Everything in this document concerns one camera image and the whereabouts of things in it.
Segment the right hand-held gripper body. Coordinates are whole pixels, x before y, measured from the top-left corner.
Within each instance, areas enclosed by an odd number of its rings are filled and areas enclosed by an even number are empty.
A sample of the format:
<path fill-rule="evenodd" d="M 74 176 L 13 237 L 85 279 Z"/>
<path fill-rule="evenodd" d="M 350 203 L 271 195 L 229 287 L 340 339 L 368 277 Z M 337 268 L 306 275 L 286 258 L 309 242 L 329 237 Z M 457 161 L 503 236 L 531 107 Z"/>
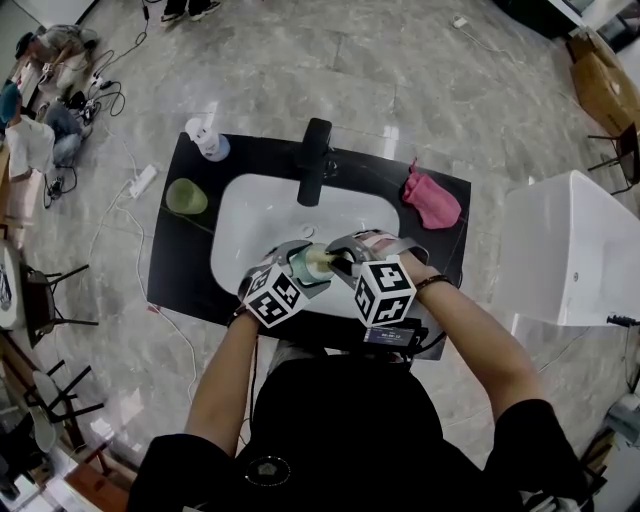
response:
<path fill-rule="evenodd" d="M 368 328 L 403 321 L 417 291 L 400 256 L 414 251 L 426 263 L 429 253 L 412 238 L 381 230 L 359 232 L 354 239 L 360 264 L 354 292 L 358 318 Z"/>

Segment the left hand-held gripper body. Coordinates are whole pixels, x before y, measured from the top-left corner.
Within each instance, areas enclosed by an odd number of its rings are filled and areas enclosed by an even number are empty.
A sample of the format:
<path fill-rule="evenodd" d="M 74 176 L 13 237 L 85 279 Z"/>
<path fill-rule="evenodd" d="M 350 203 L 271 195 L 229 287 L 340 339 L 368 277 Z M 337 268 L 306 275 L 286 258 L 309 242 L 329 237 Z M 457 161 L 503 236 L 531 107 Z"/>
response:
<path fill-rule="evenodd" d="M 242 306 L 250 311 L 267 329 L 287 320 L 308 305 L 302 287 L 281 264 L 276 252 L 266 256 L 243 277 L 238 297 Z"/>

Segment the person's right hand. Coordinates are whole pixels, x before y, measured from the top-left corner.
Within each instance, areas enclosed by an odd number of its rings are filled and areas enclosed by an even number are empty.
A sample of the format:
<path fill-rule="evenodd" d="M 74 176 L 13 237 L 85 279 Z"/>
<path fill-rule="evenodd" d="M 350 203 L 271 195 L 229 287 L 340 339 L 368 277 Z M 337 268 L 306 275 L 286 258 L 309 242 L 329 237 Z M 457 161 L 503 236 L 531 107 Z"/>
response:
<path fill-rule="evenodd" d="M 439 275 L 437 269 L 422 263 L 410 251 L 401 254 L 401 261 L 416 288 L 419 288 L 421 282 Z"/>

